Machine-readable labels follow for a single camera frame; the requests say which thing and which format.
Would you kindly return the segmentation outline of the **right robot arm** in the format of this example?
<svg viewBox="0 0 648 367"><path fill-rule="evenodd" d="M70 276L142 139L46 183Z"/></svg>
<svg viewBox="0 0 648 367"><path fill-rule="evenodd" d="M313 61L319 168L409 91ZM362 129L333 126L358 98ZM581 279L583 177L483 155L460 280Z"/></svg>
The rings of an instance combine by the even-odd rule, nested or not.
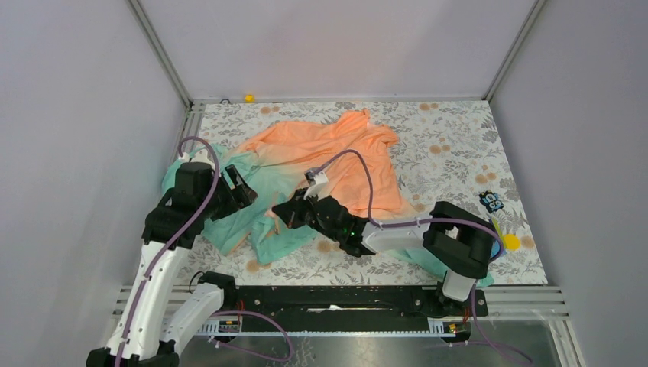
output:
<svg viewBox="0 0 648 367"><path fill-rule="evenodd" d="M496 257L493 244L501 240L492 224L446 201L436 203L427 217L379 221L351 214L331 196L320 199L299 189L271 211L287 228L308 226L354 257L427 251L448 268L438 303L450 315L468 306L472 288L486 278Z"/></svg>

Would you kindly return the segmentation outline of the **orange and teal jacket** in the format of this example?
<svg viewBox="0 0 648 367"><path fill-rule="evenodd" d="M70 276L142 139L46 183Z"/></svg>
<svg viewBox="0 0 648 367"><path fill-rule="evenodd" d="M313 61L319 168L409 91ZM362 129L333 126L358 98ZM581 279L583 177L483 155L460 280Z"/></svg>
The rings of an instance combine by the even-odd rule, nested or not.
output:
<svg viewBox="0 0 648 367"><path fill-rule="evenodd" d="M322 168L332 196L356 216L424 216L428 205L409 201L394 168L399 137L373 110L345 107L297 112L280 106L214 106L199 129L221 165L234 164L258 192L255 203L222 222L209 221L181 275L200 270L232 274L245 284L426 284L446 267L424 250L359 258L302 227L288 229L271 207L307 185L304 173Z"/></svg>

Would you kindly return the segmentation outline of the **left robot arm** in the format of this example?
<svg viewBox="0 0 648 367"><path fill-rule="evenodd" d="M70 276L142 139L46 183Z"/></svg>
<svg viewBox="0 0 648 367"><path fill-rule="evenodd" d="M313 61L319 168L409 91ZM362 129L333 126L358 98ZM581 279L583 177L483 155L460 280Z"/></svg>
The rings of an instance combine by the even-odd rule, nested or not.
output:
<svg viewBox="0 0 648 367"><path fill-rule="evenodd" d="M199 328L237 304L232 276L207 271L170 319L165 317L177 276L208 219L250 206L257 194L237 168L225 176L205 161L180 165L173 187L147 215L136 281L106 346L89 352L87 366L177 366Z"/></svg>

